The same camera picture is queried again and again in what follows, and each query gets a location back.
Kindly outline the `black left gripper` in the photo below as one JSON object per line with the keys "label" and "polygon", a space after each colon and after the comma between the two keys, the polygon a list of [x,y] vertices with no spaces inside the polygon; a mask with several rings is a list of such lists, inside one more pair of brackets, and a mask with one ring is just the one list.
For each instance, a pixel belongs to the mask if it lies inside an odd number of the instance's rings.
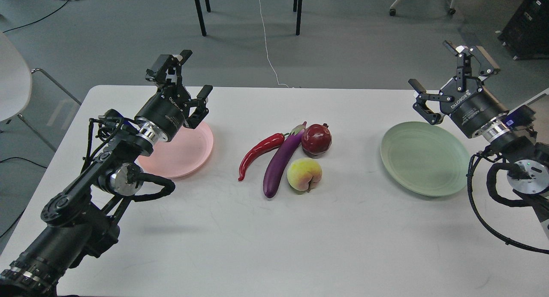
{"label": "black left gripper", "polygon": [[192,56],[190,49],[184,49],[178,55],[159,55],[145,79],[157,86],[157,92],[139,110],[135,118],[156,125],[169,142],[180,127],[196,129],[208,115],[208,96],[213,86],[204,85],[195,99],[183,86],[182,67]]}

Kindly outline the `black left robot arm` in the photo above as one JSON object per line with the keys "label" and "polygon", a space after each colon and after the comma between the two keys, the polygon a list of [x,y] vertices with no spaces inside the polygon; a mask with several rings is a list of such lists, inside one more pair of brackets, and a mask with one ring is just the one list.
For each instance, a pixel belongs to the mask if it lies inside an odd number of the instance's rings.
{"label": "black left robot arm", "polygon": [[211,85],[192,98],[181,70],[192,51],[161,55],[146,72],[155,94],[134,119],[116,110],[89,120],[87,153],[80,175],[41,211],[45,230],[1,272],[3,297],[55,297],[69,268],[85,256],[100,257],[118,242],[118,223],[131,202],[170,195],[175,184],[145,173],[138,156],[150,156],[159,141],[171,141],[181,127],[195,129],[208,115]]}

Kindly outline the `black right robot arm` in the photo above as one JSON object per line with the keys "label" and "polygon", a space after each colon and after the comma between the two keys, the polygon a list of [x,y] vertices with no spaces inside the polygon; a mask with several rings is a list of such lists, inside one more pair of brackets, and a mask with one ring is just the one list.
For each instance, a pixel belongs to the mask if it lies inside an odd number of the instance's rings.
{"label": "black right robot arm", "polygon": [[488,195],[508,207],[530,207],[543,231],[548,233],[548,144],[537,140],[535,111],[528,105],[510,111],[492,95],[484,81],[500,72],[500,67],[482,46],[444,46],[457,59],[455,75],[435,94],[430,94],[416,79],[414,110],[429,124],[436,125],[448,116],[469,139],[484,137],[488,146],[469,159],[467,193],[480,224],[507,245],[548,254],[540,249],[504,236],[480,215],[473,197],[473,176],[482,159],[492,163],[486,175]]}

